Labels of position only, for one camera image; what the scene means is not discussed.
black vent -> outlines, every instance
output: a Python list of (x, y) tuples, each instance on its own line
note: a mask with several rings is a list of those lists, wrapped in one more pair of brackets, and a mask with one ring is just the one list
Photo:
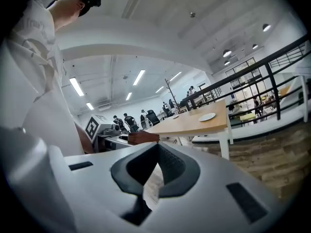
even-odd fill
[(240, 183), (229, 184), (227, 185), (227, 189), (250, 223), (254, 223), (267, 215), (267, 211)]
[(78, 163), (78, 164), (73, 164), (73, 165), (69, 165), (69, 168), (71, 171), (74, 171), (74, 170), (78, 170), (78, 169), (82, 169), (82, 168), (85, 168), (85, 167), (88, 167), (88, 166), (92, 166), (93, 164), (89, 161), (86, 161), (86, 162), (81, 162), (81, 163)]

white plate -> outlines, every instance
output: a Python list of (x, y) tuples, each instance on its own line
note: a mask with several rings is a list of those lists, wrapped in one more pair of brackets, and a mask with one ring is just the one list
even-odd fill
[(207, 120), (212, 119), (212, 118), (215, 117), (215, 116), (216, 116), (215, 113), (208, 113), (208, 114), (206, 114), (206, 115), (201, 116), (201, 117), (199, 118), (199, 121), (200, 121), (200, 122), (204, 122), (204, 121), (207, 121)]

black t-shirt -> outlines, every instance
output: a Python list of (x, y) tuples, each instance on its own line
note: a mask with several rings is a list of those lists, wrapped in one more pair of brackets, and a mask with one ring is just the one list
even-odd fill
[(134, 118), (132, 116), (126, 116), (124, 120), (128, 125), (130, 126), (134, 125)]
[(124, 123), (123, 123), (122, 119), (116, 118), (116, 119), (113, 120), (113, 122), (115, 124), (118, 124), (121, 129), (124, 128)]

black cap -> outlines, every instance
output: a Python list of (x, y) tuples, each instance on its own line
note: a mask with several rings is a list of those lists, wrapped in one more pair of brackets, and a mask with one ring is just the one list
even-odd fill
[[(81, 10), (79, 16), (83, 16), (86, 12), (88, 12), (90, 10), (91, 7), (93, 7), (92, 5), (92, 0), (81, 0), (85, 6), (84, 8)], [(47, 8), (49, 8), (53, 3), (55, 2), (55, 0), (53, 0), (48, 6)]]

wooden floor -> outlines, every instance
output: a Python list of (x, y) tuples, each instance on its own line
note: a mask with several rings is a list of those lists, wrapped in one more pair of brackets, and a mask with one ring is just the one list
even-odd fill
[[(161, 138), (174, 142), (176, 138)], [(219, 144), (193, 144), (181, 137), (184, 146), (221, 156)], [(254, 140), (229, 145), (230, 161), (262, 181), (278, 198), (287, 199), (299, 191), (311, 167), (311, 123), (300, 122), (289, 128)], [(153, 209), (163, 176), (157, 165), (144, 187), (144, 199)]]

